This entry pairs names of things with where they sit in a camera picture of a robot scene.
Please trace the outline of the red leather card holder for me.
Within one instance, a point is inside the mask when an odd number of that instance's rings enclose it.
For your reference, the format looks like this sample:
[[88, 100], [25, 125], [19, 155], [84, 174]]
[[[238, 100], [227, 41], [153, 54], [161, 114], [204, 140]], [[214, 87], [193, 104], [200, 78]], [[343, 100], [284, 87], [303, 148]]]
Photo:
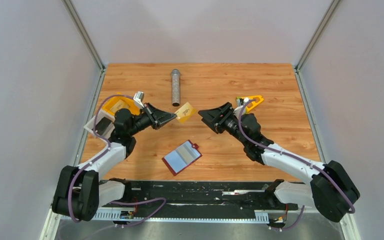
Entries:
[[199, 151], [199, 145], [187, 140], [162, 157], [161, 160], [171, 174], [176, 176], [202, 156], [202, 153]]

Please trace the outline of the black VIP credit card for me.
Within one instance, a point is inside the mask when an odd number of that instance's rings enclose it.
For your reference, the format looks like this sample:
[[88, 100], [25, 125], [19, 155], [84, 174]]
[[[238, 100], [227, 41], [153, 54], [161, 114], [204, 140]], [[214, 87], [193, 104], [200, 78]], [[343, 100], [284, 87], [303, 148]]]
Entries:
[[96, 125], [95, 125], [95, 133], [101, 136], [104, 136], [111, 128], [112, 121], [107, 117], [103, 117]]

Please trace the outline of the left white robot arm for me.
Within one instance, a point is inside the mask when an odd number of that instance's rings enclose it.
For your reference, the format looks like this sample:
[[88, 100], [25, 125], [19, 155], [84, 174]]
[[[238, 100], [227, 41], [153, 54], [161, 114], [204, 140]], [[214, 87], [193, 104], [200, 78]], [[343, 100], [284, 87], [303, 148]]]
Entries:
[[121, 200], [130, 186], [121, 179], [100, 183], [115, 165], [130, 156], [136, 145], [135, 134], [148, 127], [158, 130], [176, 118], [176, 114], [145, 103], [138, 115], [121, 108], [114, 115], [114, 129], [105, 140], [106, 147], [92, 159], [77, 166], [65, 166], [59, 175], [51, 204], [55, 214], [74, 222], [90, 221], [97, 210]]

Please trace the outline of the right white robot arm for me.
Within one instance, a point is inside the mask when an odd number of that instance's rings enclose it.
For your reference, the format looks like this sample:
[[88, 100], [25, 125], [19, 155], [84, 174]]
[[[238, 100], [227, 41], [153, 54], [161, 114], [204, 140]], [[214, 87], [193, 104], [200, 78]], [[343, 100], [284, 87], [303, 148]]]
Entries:
[[276, 183], [272, 192], [279, 202], [315, 208], [335, 223], [346, 214], [355, 213], [355, 203], [361, 194], [339, 162], [314, 161], [286, 150], [265, 137], [256, 116], [244, 110], [234, 110], [227, 102], [216, 108], [200, 110], [198, 114], [213, 132], [228, 132], [237, 139], [250, 160], [301, 180], [301, 183], [285, 180]]

